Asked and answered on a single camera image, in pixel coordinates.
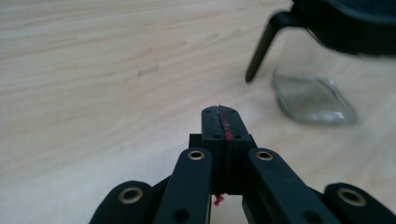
wood grain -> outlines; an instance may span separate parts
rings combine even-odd
[[[396,211],[394,82],[372,79],[365,97],[378,100],[357,125],[297,123],[271,86],[279,38],[245,83],[262,27],[289,5],[0,2],[0,223],[88,223],[118,184],[170,175],[211,105],[238,110],[257,144],[307,185],[347,182]],[[375,72],[394,75],[390,66]],[[240,198],[214,207],[212,223],[246,223]]]

red marking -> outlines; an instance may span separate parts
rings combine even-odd
[[[217,195],[215,195],[215,197],[216,197],[216,200],[213,202],[213,204],[214,204],[215,206],[219,206],[219,204],[220,204],[222,201],[224,201],[224,197],[222,196],[222,194],[217,194]]]
[[[233,133],[231,132],[230,129],[230,123],[228,122],[228,120],[225,118],[225,116],[222,116],[221,112],[220,114],[220,119],[221,119],[221,123],[224,129],[224,137],[225,140],[229,143],[233,140]]]

black lid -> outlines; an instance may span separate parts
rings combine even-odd
[[[330,49],[396,55],[396,0],[293,0],[292,13]]]

light wooden table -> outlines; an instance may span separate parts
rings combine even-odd
[[[312,188],[347,182],[396,211],[396,88],[357,125],[295,122],[271,86],[280,40],[245,83],[264,24],[289,5],[2,1],[0,223],[88,223],[118,184],[170,175],[211,105],[238,110]],[[212,223],[246,223],[241,198]]]

metal pin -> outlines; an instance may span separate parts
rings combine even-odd
[[[337,195],[344,202],[354,206],[362,207],[367,204],[366,200],[358,192],[353,189],[340,188],[337,190]]]
[[[194,161],[201,160],[201,159],[204,158],[204,156],[205,156],[205,153],[202,152],[202,151],[191,151],[191,152],[188,154],[188,157],[189,157],[190,159],[194,160]]]
[[[130,187],[124,189],[120,195],[119,200],[122,203],[136,203],[143,197],[143,190],[138,187]]]
[[[256,157],[262,161],[270,161],[271,159],[274,158],[274,156],[271,153],[265,151],[258,151],[256,153]]]

